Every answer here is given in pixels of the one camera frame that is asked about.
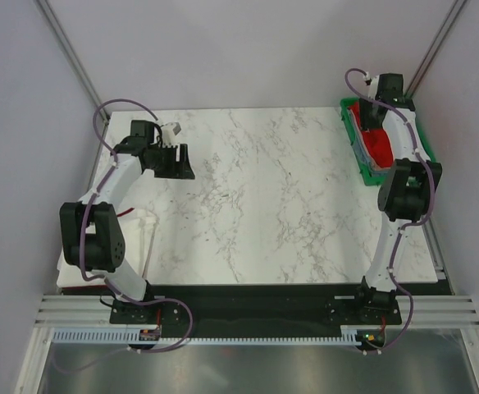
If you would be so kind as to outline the red t shirt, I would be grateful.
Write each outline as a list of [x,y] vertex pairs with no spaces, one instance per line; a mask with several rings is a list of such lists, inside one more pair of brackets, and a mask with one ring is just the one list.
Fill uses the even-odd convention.
[[388,169],[391,167],[394,158],[390,147],[390,141],[386,132],[382,129],[363,131],[360,128],[358,101],[349,105],[357,118],[358,127],[362,132],[363,141],[370,155],[374,158],[379,167]]

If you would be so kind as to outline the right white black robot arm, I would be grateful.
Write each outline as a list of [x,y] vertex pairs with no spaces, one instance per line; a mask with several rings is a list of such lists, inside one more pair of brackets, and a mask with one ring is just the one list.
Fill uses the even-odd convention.
[[377,196],[382,213],[378,244],[352,310],[362,323],[399,324],[396,268],[411,230],[423,225],[432,213],[442,166],[422,145],[413,101],[404,97],[402,75],[365,73],[363,78],[368,91],[359,98],[361,128],[380,127],[385,132],[393,162]]

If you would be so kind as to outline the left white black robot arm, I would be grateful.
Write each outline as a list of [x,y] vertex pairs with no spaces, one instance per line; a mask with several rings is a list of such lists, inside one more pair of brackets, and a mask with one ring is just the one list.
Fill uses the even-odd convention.
[[131,186],[147,171],[171,180],[193,180],[187,144],[177,144],[178,122],[159,125],[133,120],[130,134],[111,148],[112,160],[89,192],[59,210],[64,260],[80,270],[86,282],[102,279],[116,296],[129,303],[129,314],[140,323],[157,313],[151,287],[125,258],[125,238],[117,210]]

